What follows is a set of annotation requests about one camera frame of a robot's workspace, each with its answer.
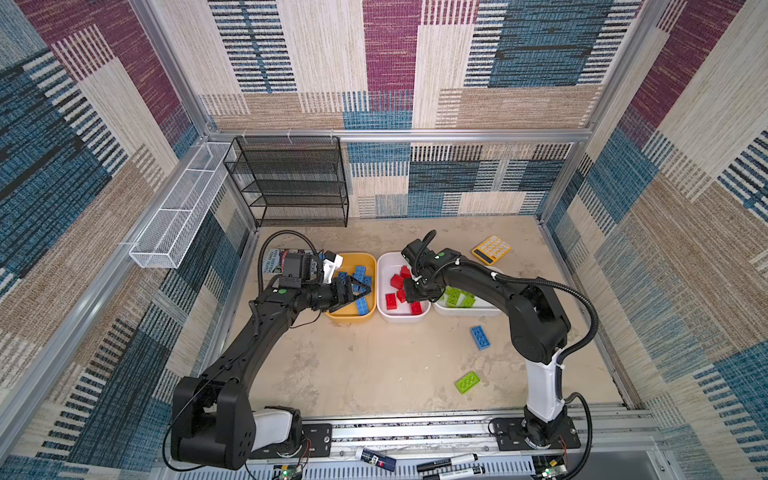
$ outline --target mesh basket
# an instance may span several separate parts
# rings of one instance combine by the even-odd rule
[[[224,161],[257,225],[346,227],[336,137],[238,137]]]
[[[229,144],[206,143],[184,169],[131,248],[141,268],[178,268],[227,177]]]

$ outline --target beige table surface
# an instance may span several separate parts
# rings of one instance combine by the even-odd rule
[[[495,234],[512,245],[495,264],[504,273],[563,280],[533,217],[349,219],[347,228],[295,230],[306,234],[318,250],[363,251],[378,258],[402,250],[431,229],[438,232],[429,245],[434,251],[450,247],[470,256],[471,248]],[[277,230],[281,229],[263,228],[258,248]],[[301,239],[281,236],[272,247],[305,245]],[[248,301],[257,296],[256,256],[229,341],[249,319]],[[584,335],[587,324],[575,300],[566,293],[558,292],[558,296],[571,320],[568,343],[572,344]],[[304,311],[296,324],[316,315]],[[469,331],[476,325],[482,325],[491,342],[482,351]],[[565,366],[565,395],[577,390],[589,402],[621,401],[593,343],[568,357]],[[454,382],[470,370],[481,382],[462,395]],[[312,325],[290,329],[259,371],[250,390],[250,403],[254,409],[291,406],[301,409],[303,416],[364,415],[519,407],[525,404],[527,394],[525,364],[511,344],[506,317],[443,316],[432,308],[417,323],[388,323],[376,311],[363,324],[339,326],[323,314]]]

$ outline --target black wire mesh shelf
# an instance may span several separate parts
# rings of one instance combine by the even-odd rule
[[[224,166],[259,227],[346,227],[337,137],[236,137]]]

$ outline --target plastic container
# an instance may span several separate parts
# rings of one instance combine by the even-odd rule
[[[378,278],[376,277],[376,259],[370,253],[354,252],[354,253],[339,253],[344,259],[341,263],[341,267],[334,273],[336,276],[338,272],[347,272],[350,276],[355,274],[355,267],[363,265],[366,268],[366,275],[369,275],[373,279],[371,285],[371,293],[366,296],[366,303],[368,303],[368,313],[366,315],[359,315],[357,313],[357,305],[350,303],[349,305],[337,310],[333,313],[326,313],[331,317],[331,320],[335,323],[347,324],[347,323],[363,323],[371,319],[371,315],[376,311],[376,284]]]
[[[400,273],[400,269],[406,264],[406,259],[402,258],[400,252],[384,253],[376,261],[376,269],[379,271],[376,280],[379,284],[379,288],[376,291],[376,302],[379,304],[379,313],[382,314],[384,320],[391,323],[414,323],[418,322],[429,311],[429,307],[432,305],[430,302],[424,300],[422,304],[422,313],[419,315],[413,315],[411,313],[411,306],[408,303],[400,303],[397,301],[397,310],[386,309],[387,293],[394,293],[397,289],[389,284],[389,281],[395,276],[396,273]]]
[[[495,266],[487,266],[486,268],[495,272],[504,273]],[[458,304],[460,305],[463,300],[464,294],[458,298]],[[479,296],[475,296],[475,304],[469,308],[451,308],[449,306],[445,306],[445,300],[440,299],[435,302],[435,310],[440,315],[450,316],[492,316],[499,315],[502,312]]]

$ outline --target black mounting plate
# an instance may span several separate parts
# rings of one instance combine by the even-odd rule
[[[521,425],[522,421],[522,417],[491,420],[491,430],[493,431],[493,436],[496,437],[496,443],[500,451],[535,450],[525,441],[527,434],[525,428]],[[578,439],[577,434],[571,433],[571,430],[576,431],[573,420],[565,417],[560,423],[558,434],[563,437],[566,447],[578,449],[581,447],[581,440]],[[560,445],[556,442],[550,448],[559,449]]]
[[[331,456],[331,431],[333,427],[330,423],[310,423],[309,425],[302,425],[302,435],[310,439],[312,442],[312,449],[310,450],[310,457],[330,457]],[[306,442],[302,445],[299,451],[290,458],[299,458],[304,453],[306,448]],[[276,445],[267,445],[263,449],[253,450],[248,458],[252,460],[264,460],[272,458],[280,458],[276,453]]]

